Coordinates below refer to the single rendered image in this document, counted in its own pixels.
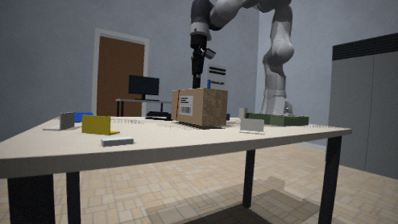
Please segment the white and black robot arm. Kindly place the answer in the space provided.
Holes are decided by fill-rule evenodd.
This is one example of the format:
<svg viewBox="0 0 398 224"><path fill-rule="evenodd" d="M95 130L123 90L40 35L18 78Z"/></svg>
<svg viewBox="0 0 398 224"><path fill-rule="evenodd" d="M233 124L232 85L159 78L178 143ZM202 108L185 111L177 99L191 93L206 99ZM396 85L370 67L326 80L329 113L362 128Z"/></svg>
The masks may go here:
<svg viewBox="0 0 398 224"><path fill-rule="evenodd" d="M260 114L296 116L292 112L292 104L286 98L286 76L283 63L288 62L294 48L290 37L292 31L292 0L218 0L215 6L209 0L194 0L191 9L190 36L202 34L211 41L209 29L221 30L232 20L242 7L257 8L267 13L275 10L271 29L271 48L263 57L265 70L265 90ZM248 4L247 4L248 3ZM283 4L284 5L283 5ZM212 9L213 8L213 9ZM289 42L290 41L290 42ZM287 100L285 102L285 100Z"/></svg>

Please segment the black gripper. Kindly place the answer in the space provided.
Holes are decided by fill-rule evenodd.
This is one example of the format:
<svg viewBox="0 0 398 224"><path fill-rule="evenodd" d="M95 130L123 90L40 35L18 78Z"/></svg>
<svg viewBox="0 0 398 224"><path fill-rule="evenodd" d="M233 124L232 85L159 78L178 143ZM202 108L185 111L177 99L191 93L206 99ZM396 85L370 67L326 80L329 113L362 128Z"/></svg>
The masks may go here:
<svg viewBox="0 0 398 224"><path fill-rule="evenodd" d="M192 59L193 89L200 89L201 74L203 71L207 36L202 34L191 35L190 47L194 49ZM195 53L195 54L194 54Z"/></svg>

